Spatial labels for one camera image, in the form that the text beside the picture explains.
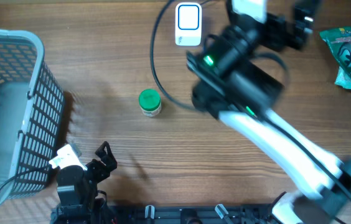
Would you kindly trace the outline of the green lid jar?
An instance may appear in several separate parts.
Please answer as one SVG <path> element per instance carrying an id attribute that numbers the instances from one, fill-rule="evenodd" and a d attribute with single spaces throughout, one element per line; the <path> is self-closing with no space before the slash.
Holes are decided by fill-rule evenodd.
<path id="1" fill-rule="evenodd" d="M 161 112 L 161 97 L 154 89 L 143 90 L 139 95 L 138 102 L 141 111 L 148 117 L 154 117 Z"/>

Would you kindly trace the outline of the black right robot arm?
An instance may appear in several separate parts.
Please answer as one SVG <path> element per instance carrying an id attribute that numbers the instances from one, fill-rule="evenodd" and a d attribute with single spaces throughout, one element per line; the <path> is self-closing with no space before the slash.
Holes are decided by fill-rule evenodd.
<path id="1" fill-rule="evenodd" d="M 342 161 L 308 140 L 273 111 L 284 84 L 253 61 L 278 59 L 285 47 L 301 49 L 311 33 L 319 1 L 299 1 L 294 22 L 269 14 L 265 1 L 227 1 L 230 23 L 203 51 L 187 54 L 199 82 L 198 110 L 256 144 L 297 187 L 271 209 L 280 223 L 330 223 L 351 202 L 351 159 Z"/>

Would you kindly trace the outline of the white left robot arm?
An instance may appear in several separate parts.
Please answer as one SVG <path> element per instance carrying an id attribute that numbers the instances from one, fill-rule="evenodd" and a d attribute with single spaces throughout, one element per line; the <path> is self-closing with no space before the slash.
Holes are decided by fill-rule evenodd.
<path id="1" fill-rule="evenodd" d="M 66 144 L 49 161 L 58 168 L 57 193 L 60 203 L 52 210 L 50 223 L 117 223 L 109 208 L 107 194 L 98 190 L 98 183 L 107 179 L 117 168 L 117 161 L 108 142 L 95 151 L 98 159 L 83 165 L 81 151 L 74 143 Z"/>

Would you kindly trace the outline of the teal wet wipes packet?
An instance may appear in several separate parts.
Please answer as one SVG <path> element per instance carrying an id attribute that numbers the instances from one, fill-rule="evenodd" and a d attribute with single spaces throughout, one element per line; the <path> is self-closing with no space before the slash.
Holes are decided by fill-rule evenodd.
<path id="1" fill-rule="evenodd" d="M 339 67 L 335 84 L 341 86 L 346 90 L 351 90 L 351 78 L 347 73 L 344 72 L 342 67 Z"/>

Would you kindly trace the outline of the grey plastic mesh basket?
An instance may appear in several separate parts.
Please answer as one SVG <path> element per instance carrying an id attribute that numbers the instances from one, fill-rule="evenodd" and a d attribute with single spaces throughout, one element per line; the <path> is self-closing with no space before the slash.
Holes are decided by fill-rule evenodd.
<path id="1" fill-rule="evenodd" d="M 0 204 L 49 181 L 65 98 L 44 56 L 35 34 L 0 29 Z"/>

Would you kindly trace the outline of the white barcode scanner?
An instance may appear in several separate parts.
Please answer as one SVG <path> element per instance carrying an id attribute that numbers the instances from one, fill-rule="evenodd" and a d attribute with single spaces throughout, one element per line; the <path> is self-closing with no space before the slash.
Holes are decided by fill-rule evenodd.
<path id="1" fill-rule="evenodd" d="M 175 43 L 198 46 L 202 39 L 202 7 L 196 2 L 181 2 L 175 7 Z"/>

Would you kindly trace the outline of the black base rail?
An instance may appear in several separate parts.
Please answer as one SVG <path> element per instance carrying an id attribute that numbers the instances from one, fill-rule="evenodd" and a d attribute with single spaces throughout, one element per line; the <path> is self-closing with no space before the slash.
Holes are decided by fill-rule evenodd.
<path id="1" fill-rule="evenodd" d="M 50 223 L 279 223 L 270 204 L 198 207 L 98 206 L 83 215 L 66 214 L 59 208 L 51 213 Z"/>

